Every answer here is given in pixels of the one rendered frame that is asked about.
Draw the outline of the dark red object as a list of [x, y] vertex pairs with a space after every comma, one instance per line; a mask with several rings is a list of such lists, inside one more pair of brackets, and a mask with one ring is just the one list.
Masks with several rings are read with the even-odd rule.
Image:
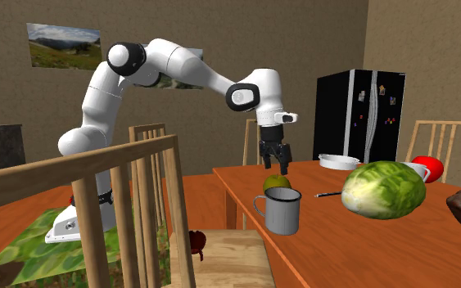
[[189, 231], [191, 254], [199, 254], [200, 260], [204, 259], [203, 248], [206, 245], [206, 235], [201, 231]]

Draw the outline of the green patterned robot stand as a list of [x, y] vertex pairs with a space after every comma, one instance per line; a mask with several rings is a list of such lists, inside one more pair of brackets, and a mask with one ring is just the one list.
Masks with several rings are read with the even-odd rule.
[[[62, 209], [47, 209], [0, 252], [0, 288], [88, 288], [80, 241], [46, 244], [49, 224]], [[157, 232], [162, 286], [171, 283], [165, 226]], [[111, 288], [124, 288], [117, 227], [104, 232]]]

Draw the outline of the green apple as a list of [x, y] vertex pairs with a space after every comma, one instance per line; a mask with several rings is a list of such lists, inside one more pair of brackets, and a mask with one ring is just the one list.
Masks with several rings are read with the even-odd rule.
[[281, 174], [272, 174], [264, 180], [263, 191], [266, 191], [272, 187], [291, 188], [292, 185], [290, 184], [290, 181], [287, 179], [287, 177]]

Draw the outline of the wooden dining table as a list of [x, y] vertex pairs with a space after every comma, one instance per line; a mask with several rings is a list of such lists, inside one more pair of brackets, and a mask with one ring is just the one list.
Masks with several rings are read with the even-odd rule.
[[290, 164], [288, 179], [301, 194], [299, 230], [270, 232], [253, 206], [264, 180], [278, 165], [216, 168], [226, 190], [226, 226], [235, 226], [240, 206], [304, 288], [461, 288], [461, 225], [445, 201], [456, 186], [427, 185], [426, 200], [399, 219], [374, 220], [346, 209], [340, 191], [348, 173], [316, 161]]

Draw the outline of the grey enamel mug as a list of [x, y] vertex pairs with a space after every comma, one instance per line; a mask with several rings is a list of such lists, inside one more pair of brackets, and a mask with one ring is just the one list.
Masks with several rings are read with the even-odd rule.
[[[256, 196], [253, 206], [264, 217], [267, 229], [277, 235], [290, 236], [299, 229], [300, 201], [302, 194], [288, 187], [270, 187], [263, 195]], [[257, 208], [256, 201], [265, 199], [265, 211]]]

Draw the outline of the white shallow pan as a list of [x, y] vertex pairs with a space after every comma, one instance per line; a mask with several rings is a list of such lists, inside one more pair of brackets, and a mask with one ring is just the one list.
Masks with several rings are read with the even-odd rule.
[[319, 154], [319, 164], [327, 169], [354, 170], [359, 163], [359, 159], [346, 155]]

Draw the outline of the landscape wall picture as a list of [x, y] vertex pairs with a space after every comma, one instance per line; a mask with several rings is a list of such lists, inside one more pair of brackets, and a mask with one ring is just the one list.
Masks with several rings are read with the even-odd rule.
[[197, 79], [197, 71], [204, 65], [198, 56], [187, 48], [181, 47], [162, 38], [157, 38], [144, 47], [146, 61], [132, 75], [135, 85], [153, 86], [160, 74], [192, 85], [201, 85]]
[[95, 70], [102, 62], [100, 32], [27, 23], [31, 65], [40, 68]]

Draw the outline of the black refrigerator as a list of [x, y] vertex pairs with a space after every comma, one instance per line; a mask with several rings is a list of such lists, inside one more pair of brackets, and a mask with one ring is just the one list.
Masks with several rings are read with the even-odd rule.
[[362, 163], [397, 158], [406, 75], [352, 69], [317, 80], [313, 159], [346, 155]]

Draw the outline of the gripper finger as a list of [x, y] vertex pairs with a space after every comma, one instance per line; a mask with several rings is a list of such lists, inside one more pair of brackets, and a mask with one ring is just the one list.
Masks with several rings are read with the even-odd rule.
[[280, 164], [281, 175], [288, 174], [288, 165], [292, 162], [292, 153], [289, 144], [279, 143], [276, 148], [275, 157]]
[[271, 147], [270, 142], [259, 141], [259, 154], [261, 159], [264, 161], [264, 167], [266, 169], [271, 168], [270, 157], [273, 154], [273, 148]]

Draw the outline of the red round object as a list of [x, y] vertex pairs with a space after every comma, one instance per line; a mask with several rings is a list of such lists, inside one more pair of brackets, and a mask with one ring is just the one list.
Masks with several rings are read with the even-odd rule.
[[444, 172], [444, 165], [442, 162], [431, 156], [416, 156], [413, 158], [412, 163], [423, 164], [431, 171], [431, 175], [427, 178], [425, 183], [435, 182], [442, 176]]

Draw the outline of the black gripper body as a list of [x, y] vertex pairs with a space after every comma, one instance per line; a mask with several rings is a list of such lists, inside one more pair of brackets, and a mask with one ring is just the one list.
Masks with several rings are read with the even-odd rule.
[[284, 138], [283, 125], [260, 127], [260, 141], [267, 144], [282, 144]]

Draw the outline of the white cup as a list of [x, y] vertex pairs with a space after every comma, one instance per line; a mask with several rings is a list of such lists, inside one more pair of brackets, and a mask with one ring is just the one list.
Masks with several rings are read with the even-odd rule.
[[412, 162], [404, 162], [404, 164], [413, 169], [424, 182], [426, 182], [431, 176], [431, 170], [424, 164], [417, 164]]

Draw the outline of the green cabbage head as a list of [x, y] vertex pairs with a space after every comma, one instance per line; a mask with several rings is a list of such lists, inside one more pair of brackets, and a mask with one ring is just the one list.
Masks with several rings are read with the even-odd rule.
[[351, 212], [373, 219], [402, 218], [426, 198], [419, 174], [406, 164], [377, 161], [352, 171], [341, 190], [341, 202]]

